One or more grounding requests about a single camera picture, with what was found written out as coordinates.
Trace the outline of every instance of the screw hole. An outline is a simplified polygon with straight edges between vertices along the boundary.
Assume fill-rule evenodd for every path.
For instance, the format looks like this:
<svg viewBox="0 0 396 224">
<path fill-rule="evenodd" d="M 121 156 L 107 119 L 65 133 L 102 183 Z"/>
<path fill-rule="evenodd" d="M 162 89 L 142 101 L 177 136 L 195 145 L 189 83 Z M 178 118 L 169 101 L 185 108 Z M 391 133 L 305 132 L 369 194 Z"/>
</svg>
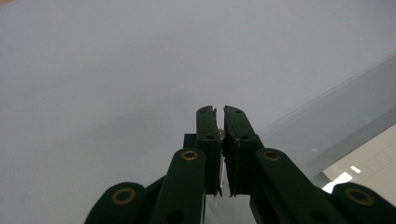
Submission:
<svg viewBox="0 0 396 224">
<path fill-rule="evenodd" d="M 317 222 L 317 223 L 329 223 L 329 218 L 327 217 L 326 214 L 320 212 L 320 211 L 312 211 L 311 212 L 311 217 Z"/>
<path fill-rule="evenodd" d="M 116 205 L 125 205 L 133 201 L 135 195 L 134 189 L 119 189 L 113 194 L 111 200 Z"/>
<path fill-rule="evenodd" d="M 278 161 L 280 159 L 280 155 L 274 151 L 264 151 L 264 153 L 262 153 L 262 156 L 270 161 Z"/>
<path fill-rule="evenodd" d="M 186 161 L 193 161 L 198 158 L 198 153 L 194 151 L 185 151 L 181 153 L 181 158 L 183 158 Z"/>
<path fill-rule="evenodd" d="M 170 212 L 168 213 L 168 216 L 166 216 L 166 221 L 168 223 L 173 223 L 173 224 L 181 223 L 183 219 L 184 219 L 184 215 L 180 211 Z"/>
<path fill-rule="evenodd" d="M 364 206 L 374 204 L 374 198 L 361 189 L 346 189 L 346 196 L 353 202 Z"/>
</svg>

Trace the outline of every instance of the white surface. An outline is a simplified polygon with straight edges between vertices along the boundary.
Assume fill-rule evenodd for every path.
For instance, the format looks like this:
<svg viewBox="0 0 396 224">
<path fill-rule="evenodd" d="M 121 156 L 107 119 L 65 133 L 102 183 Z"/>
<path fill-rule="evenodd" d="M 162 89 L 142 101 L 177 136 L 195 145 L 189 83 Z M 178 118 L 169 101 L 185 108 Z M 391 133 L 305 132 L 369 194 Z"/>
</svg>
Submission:
<svg viewBox="0 0 396 224">
<path fill-rule="evenodd" d="M 201 106 L 240 107 L 265 128 L 394 53 L 395 11 L 391 0 L 1 6 L 1 223 L 83 223 L 107 188 L 148 185 Z"/>
<path fill-rule="evenodd" d="M 266 147 L 286 152 L 308 178 L 326 184 L 321 182 L 327 181 L 321 178 L 324 169 L 396 123 L 395 87 L 392 55 L 262 129 L 259 136 Z"/>
<path fill-rule="evenodd" d="M 323 173 L 334 180 L 341 173 L 352 175 L 351 182 L 374 190 L 396 206 L 396 125 L 349 153 Z"/>
</svg>

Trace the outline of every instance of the brass screw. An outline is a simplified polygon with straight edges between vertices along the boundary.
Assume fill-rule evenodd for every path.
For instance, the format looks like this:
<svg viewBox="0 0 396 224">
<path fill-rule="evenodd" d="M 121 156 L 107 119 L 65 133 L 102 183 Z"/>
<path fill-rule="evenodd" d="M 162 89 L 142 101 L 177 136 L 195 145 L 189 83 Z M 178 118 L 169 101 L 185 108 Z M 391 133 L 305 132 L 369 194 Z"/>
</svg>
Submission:
<svg viewBox="0 0 396 224">
<path fill-rule="evenodd" d="M 181 158 L 183 158 L 186 161 L 194 161 L 198 158 L 198 153 L 194 151 L 185 151 L 181 153 Z"/>
<path fill-rule="evenodd" d="M 370 194 L 366 193 L 361 189 L 346 189 L 345 191 L 346 196 L 353 202 L 364 205 L 370 206 L 374 204 L 374 198 Z"/>
<path fill-rule="evenodd" d="M 280 159 L 280 155 L 275 151 L 264 151 L 262 156 L 269 161 L 278 161 Z"/>
<path fill-rule="evenodd" d="M 129 197 L 126 199 L 120 199 L 119 196 L 122 193 L 129 193 Z M 113 194 L 113 196 L 111 197 L 111 201 L 116 205 L 125 205 L 133 201 L 134 196 L 136 196 L 136 192 L 134 191 L 134 189 L 129 189 L 129 188 L 119 189 Z"/>
</svg>

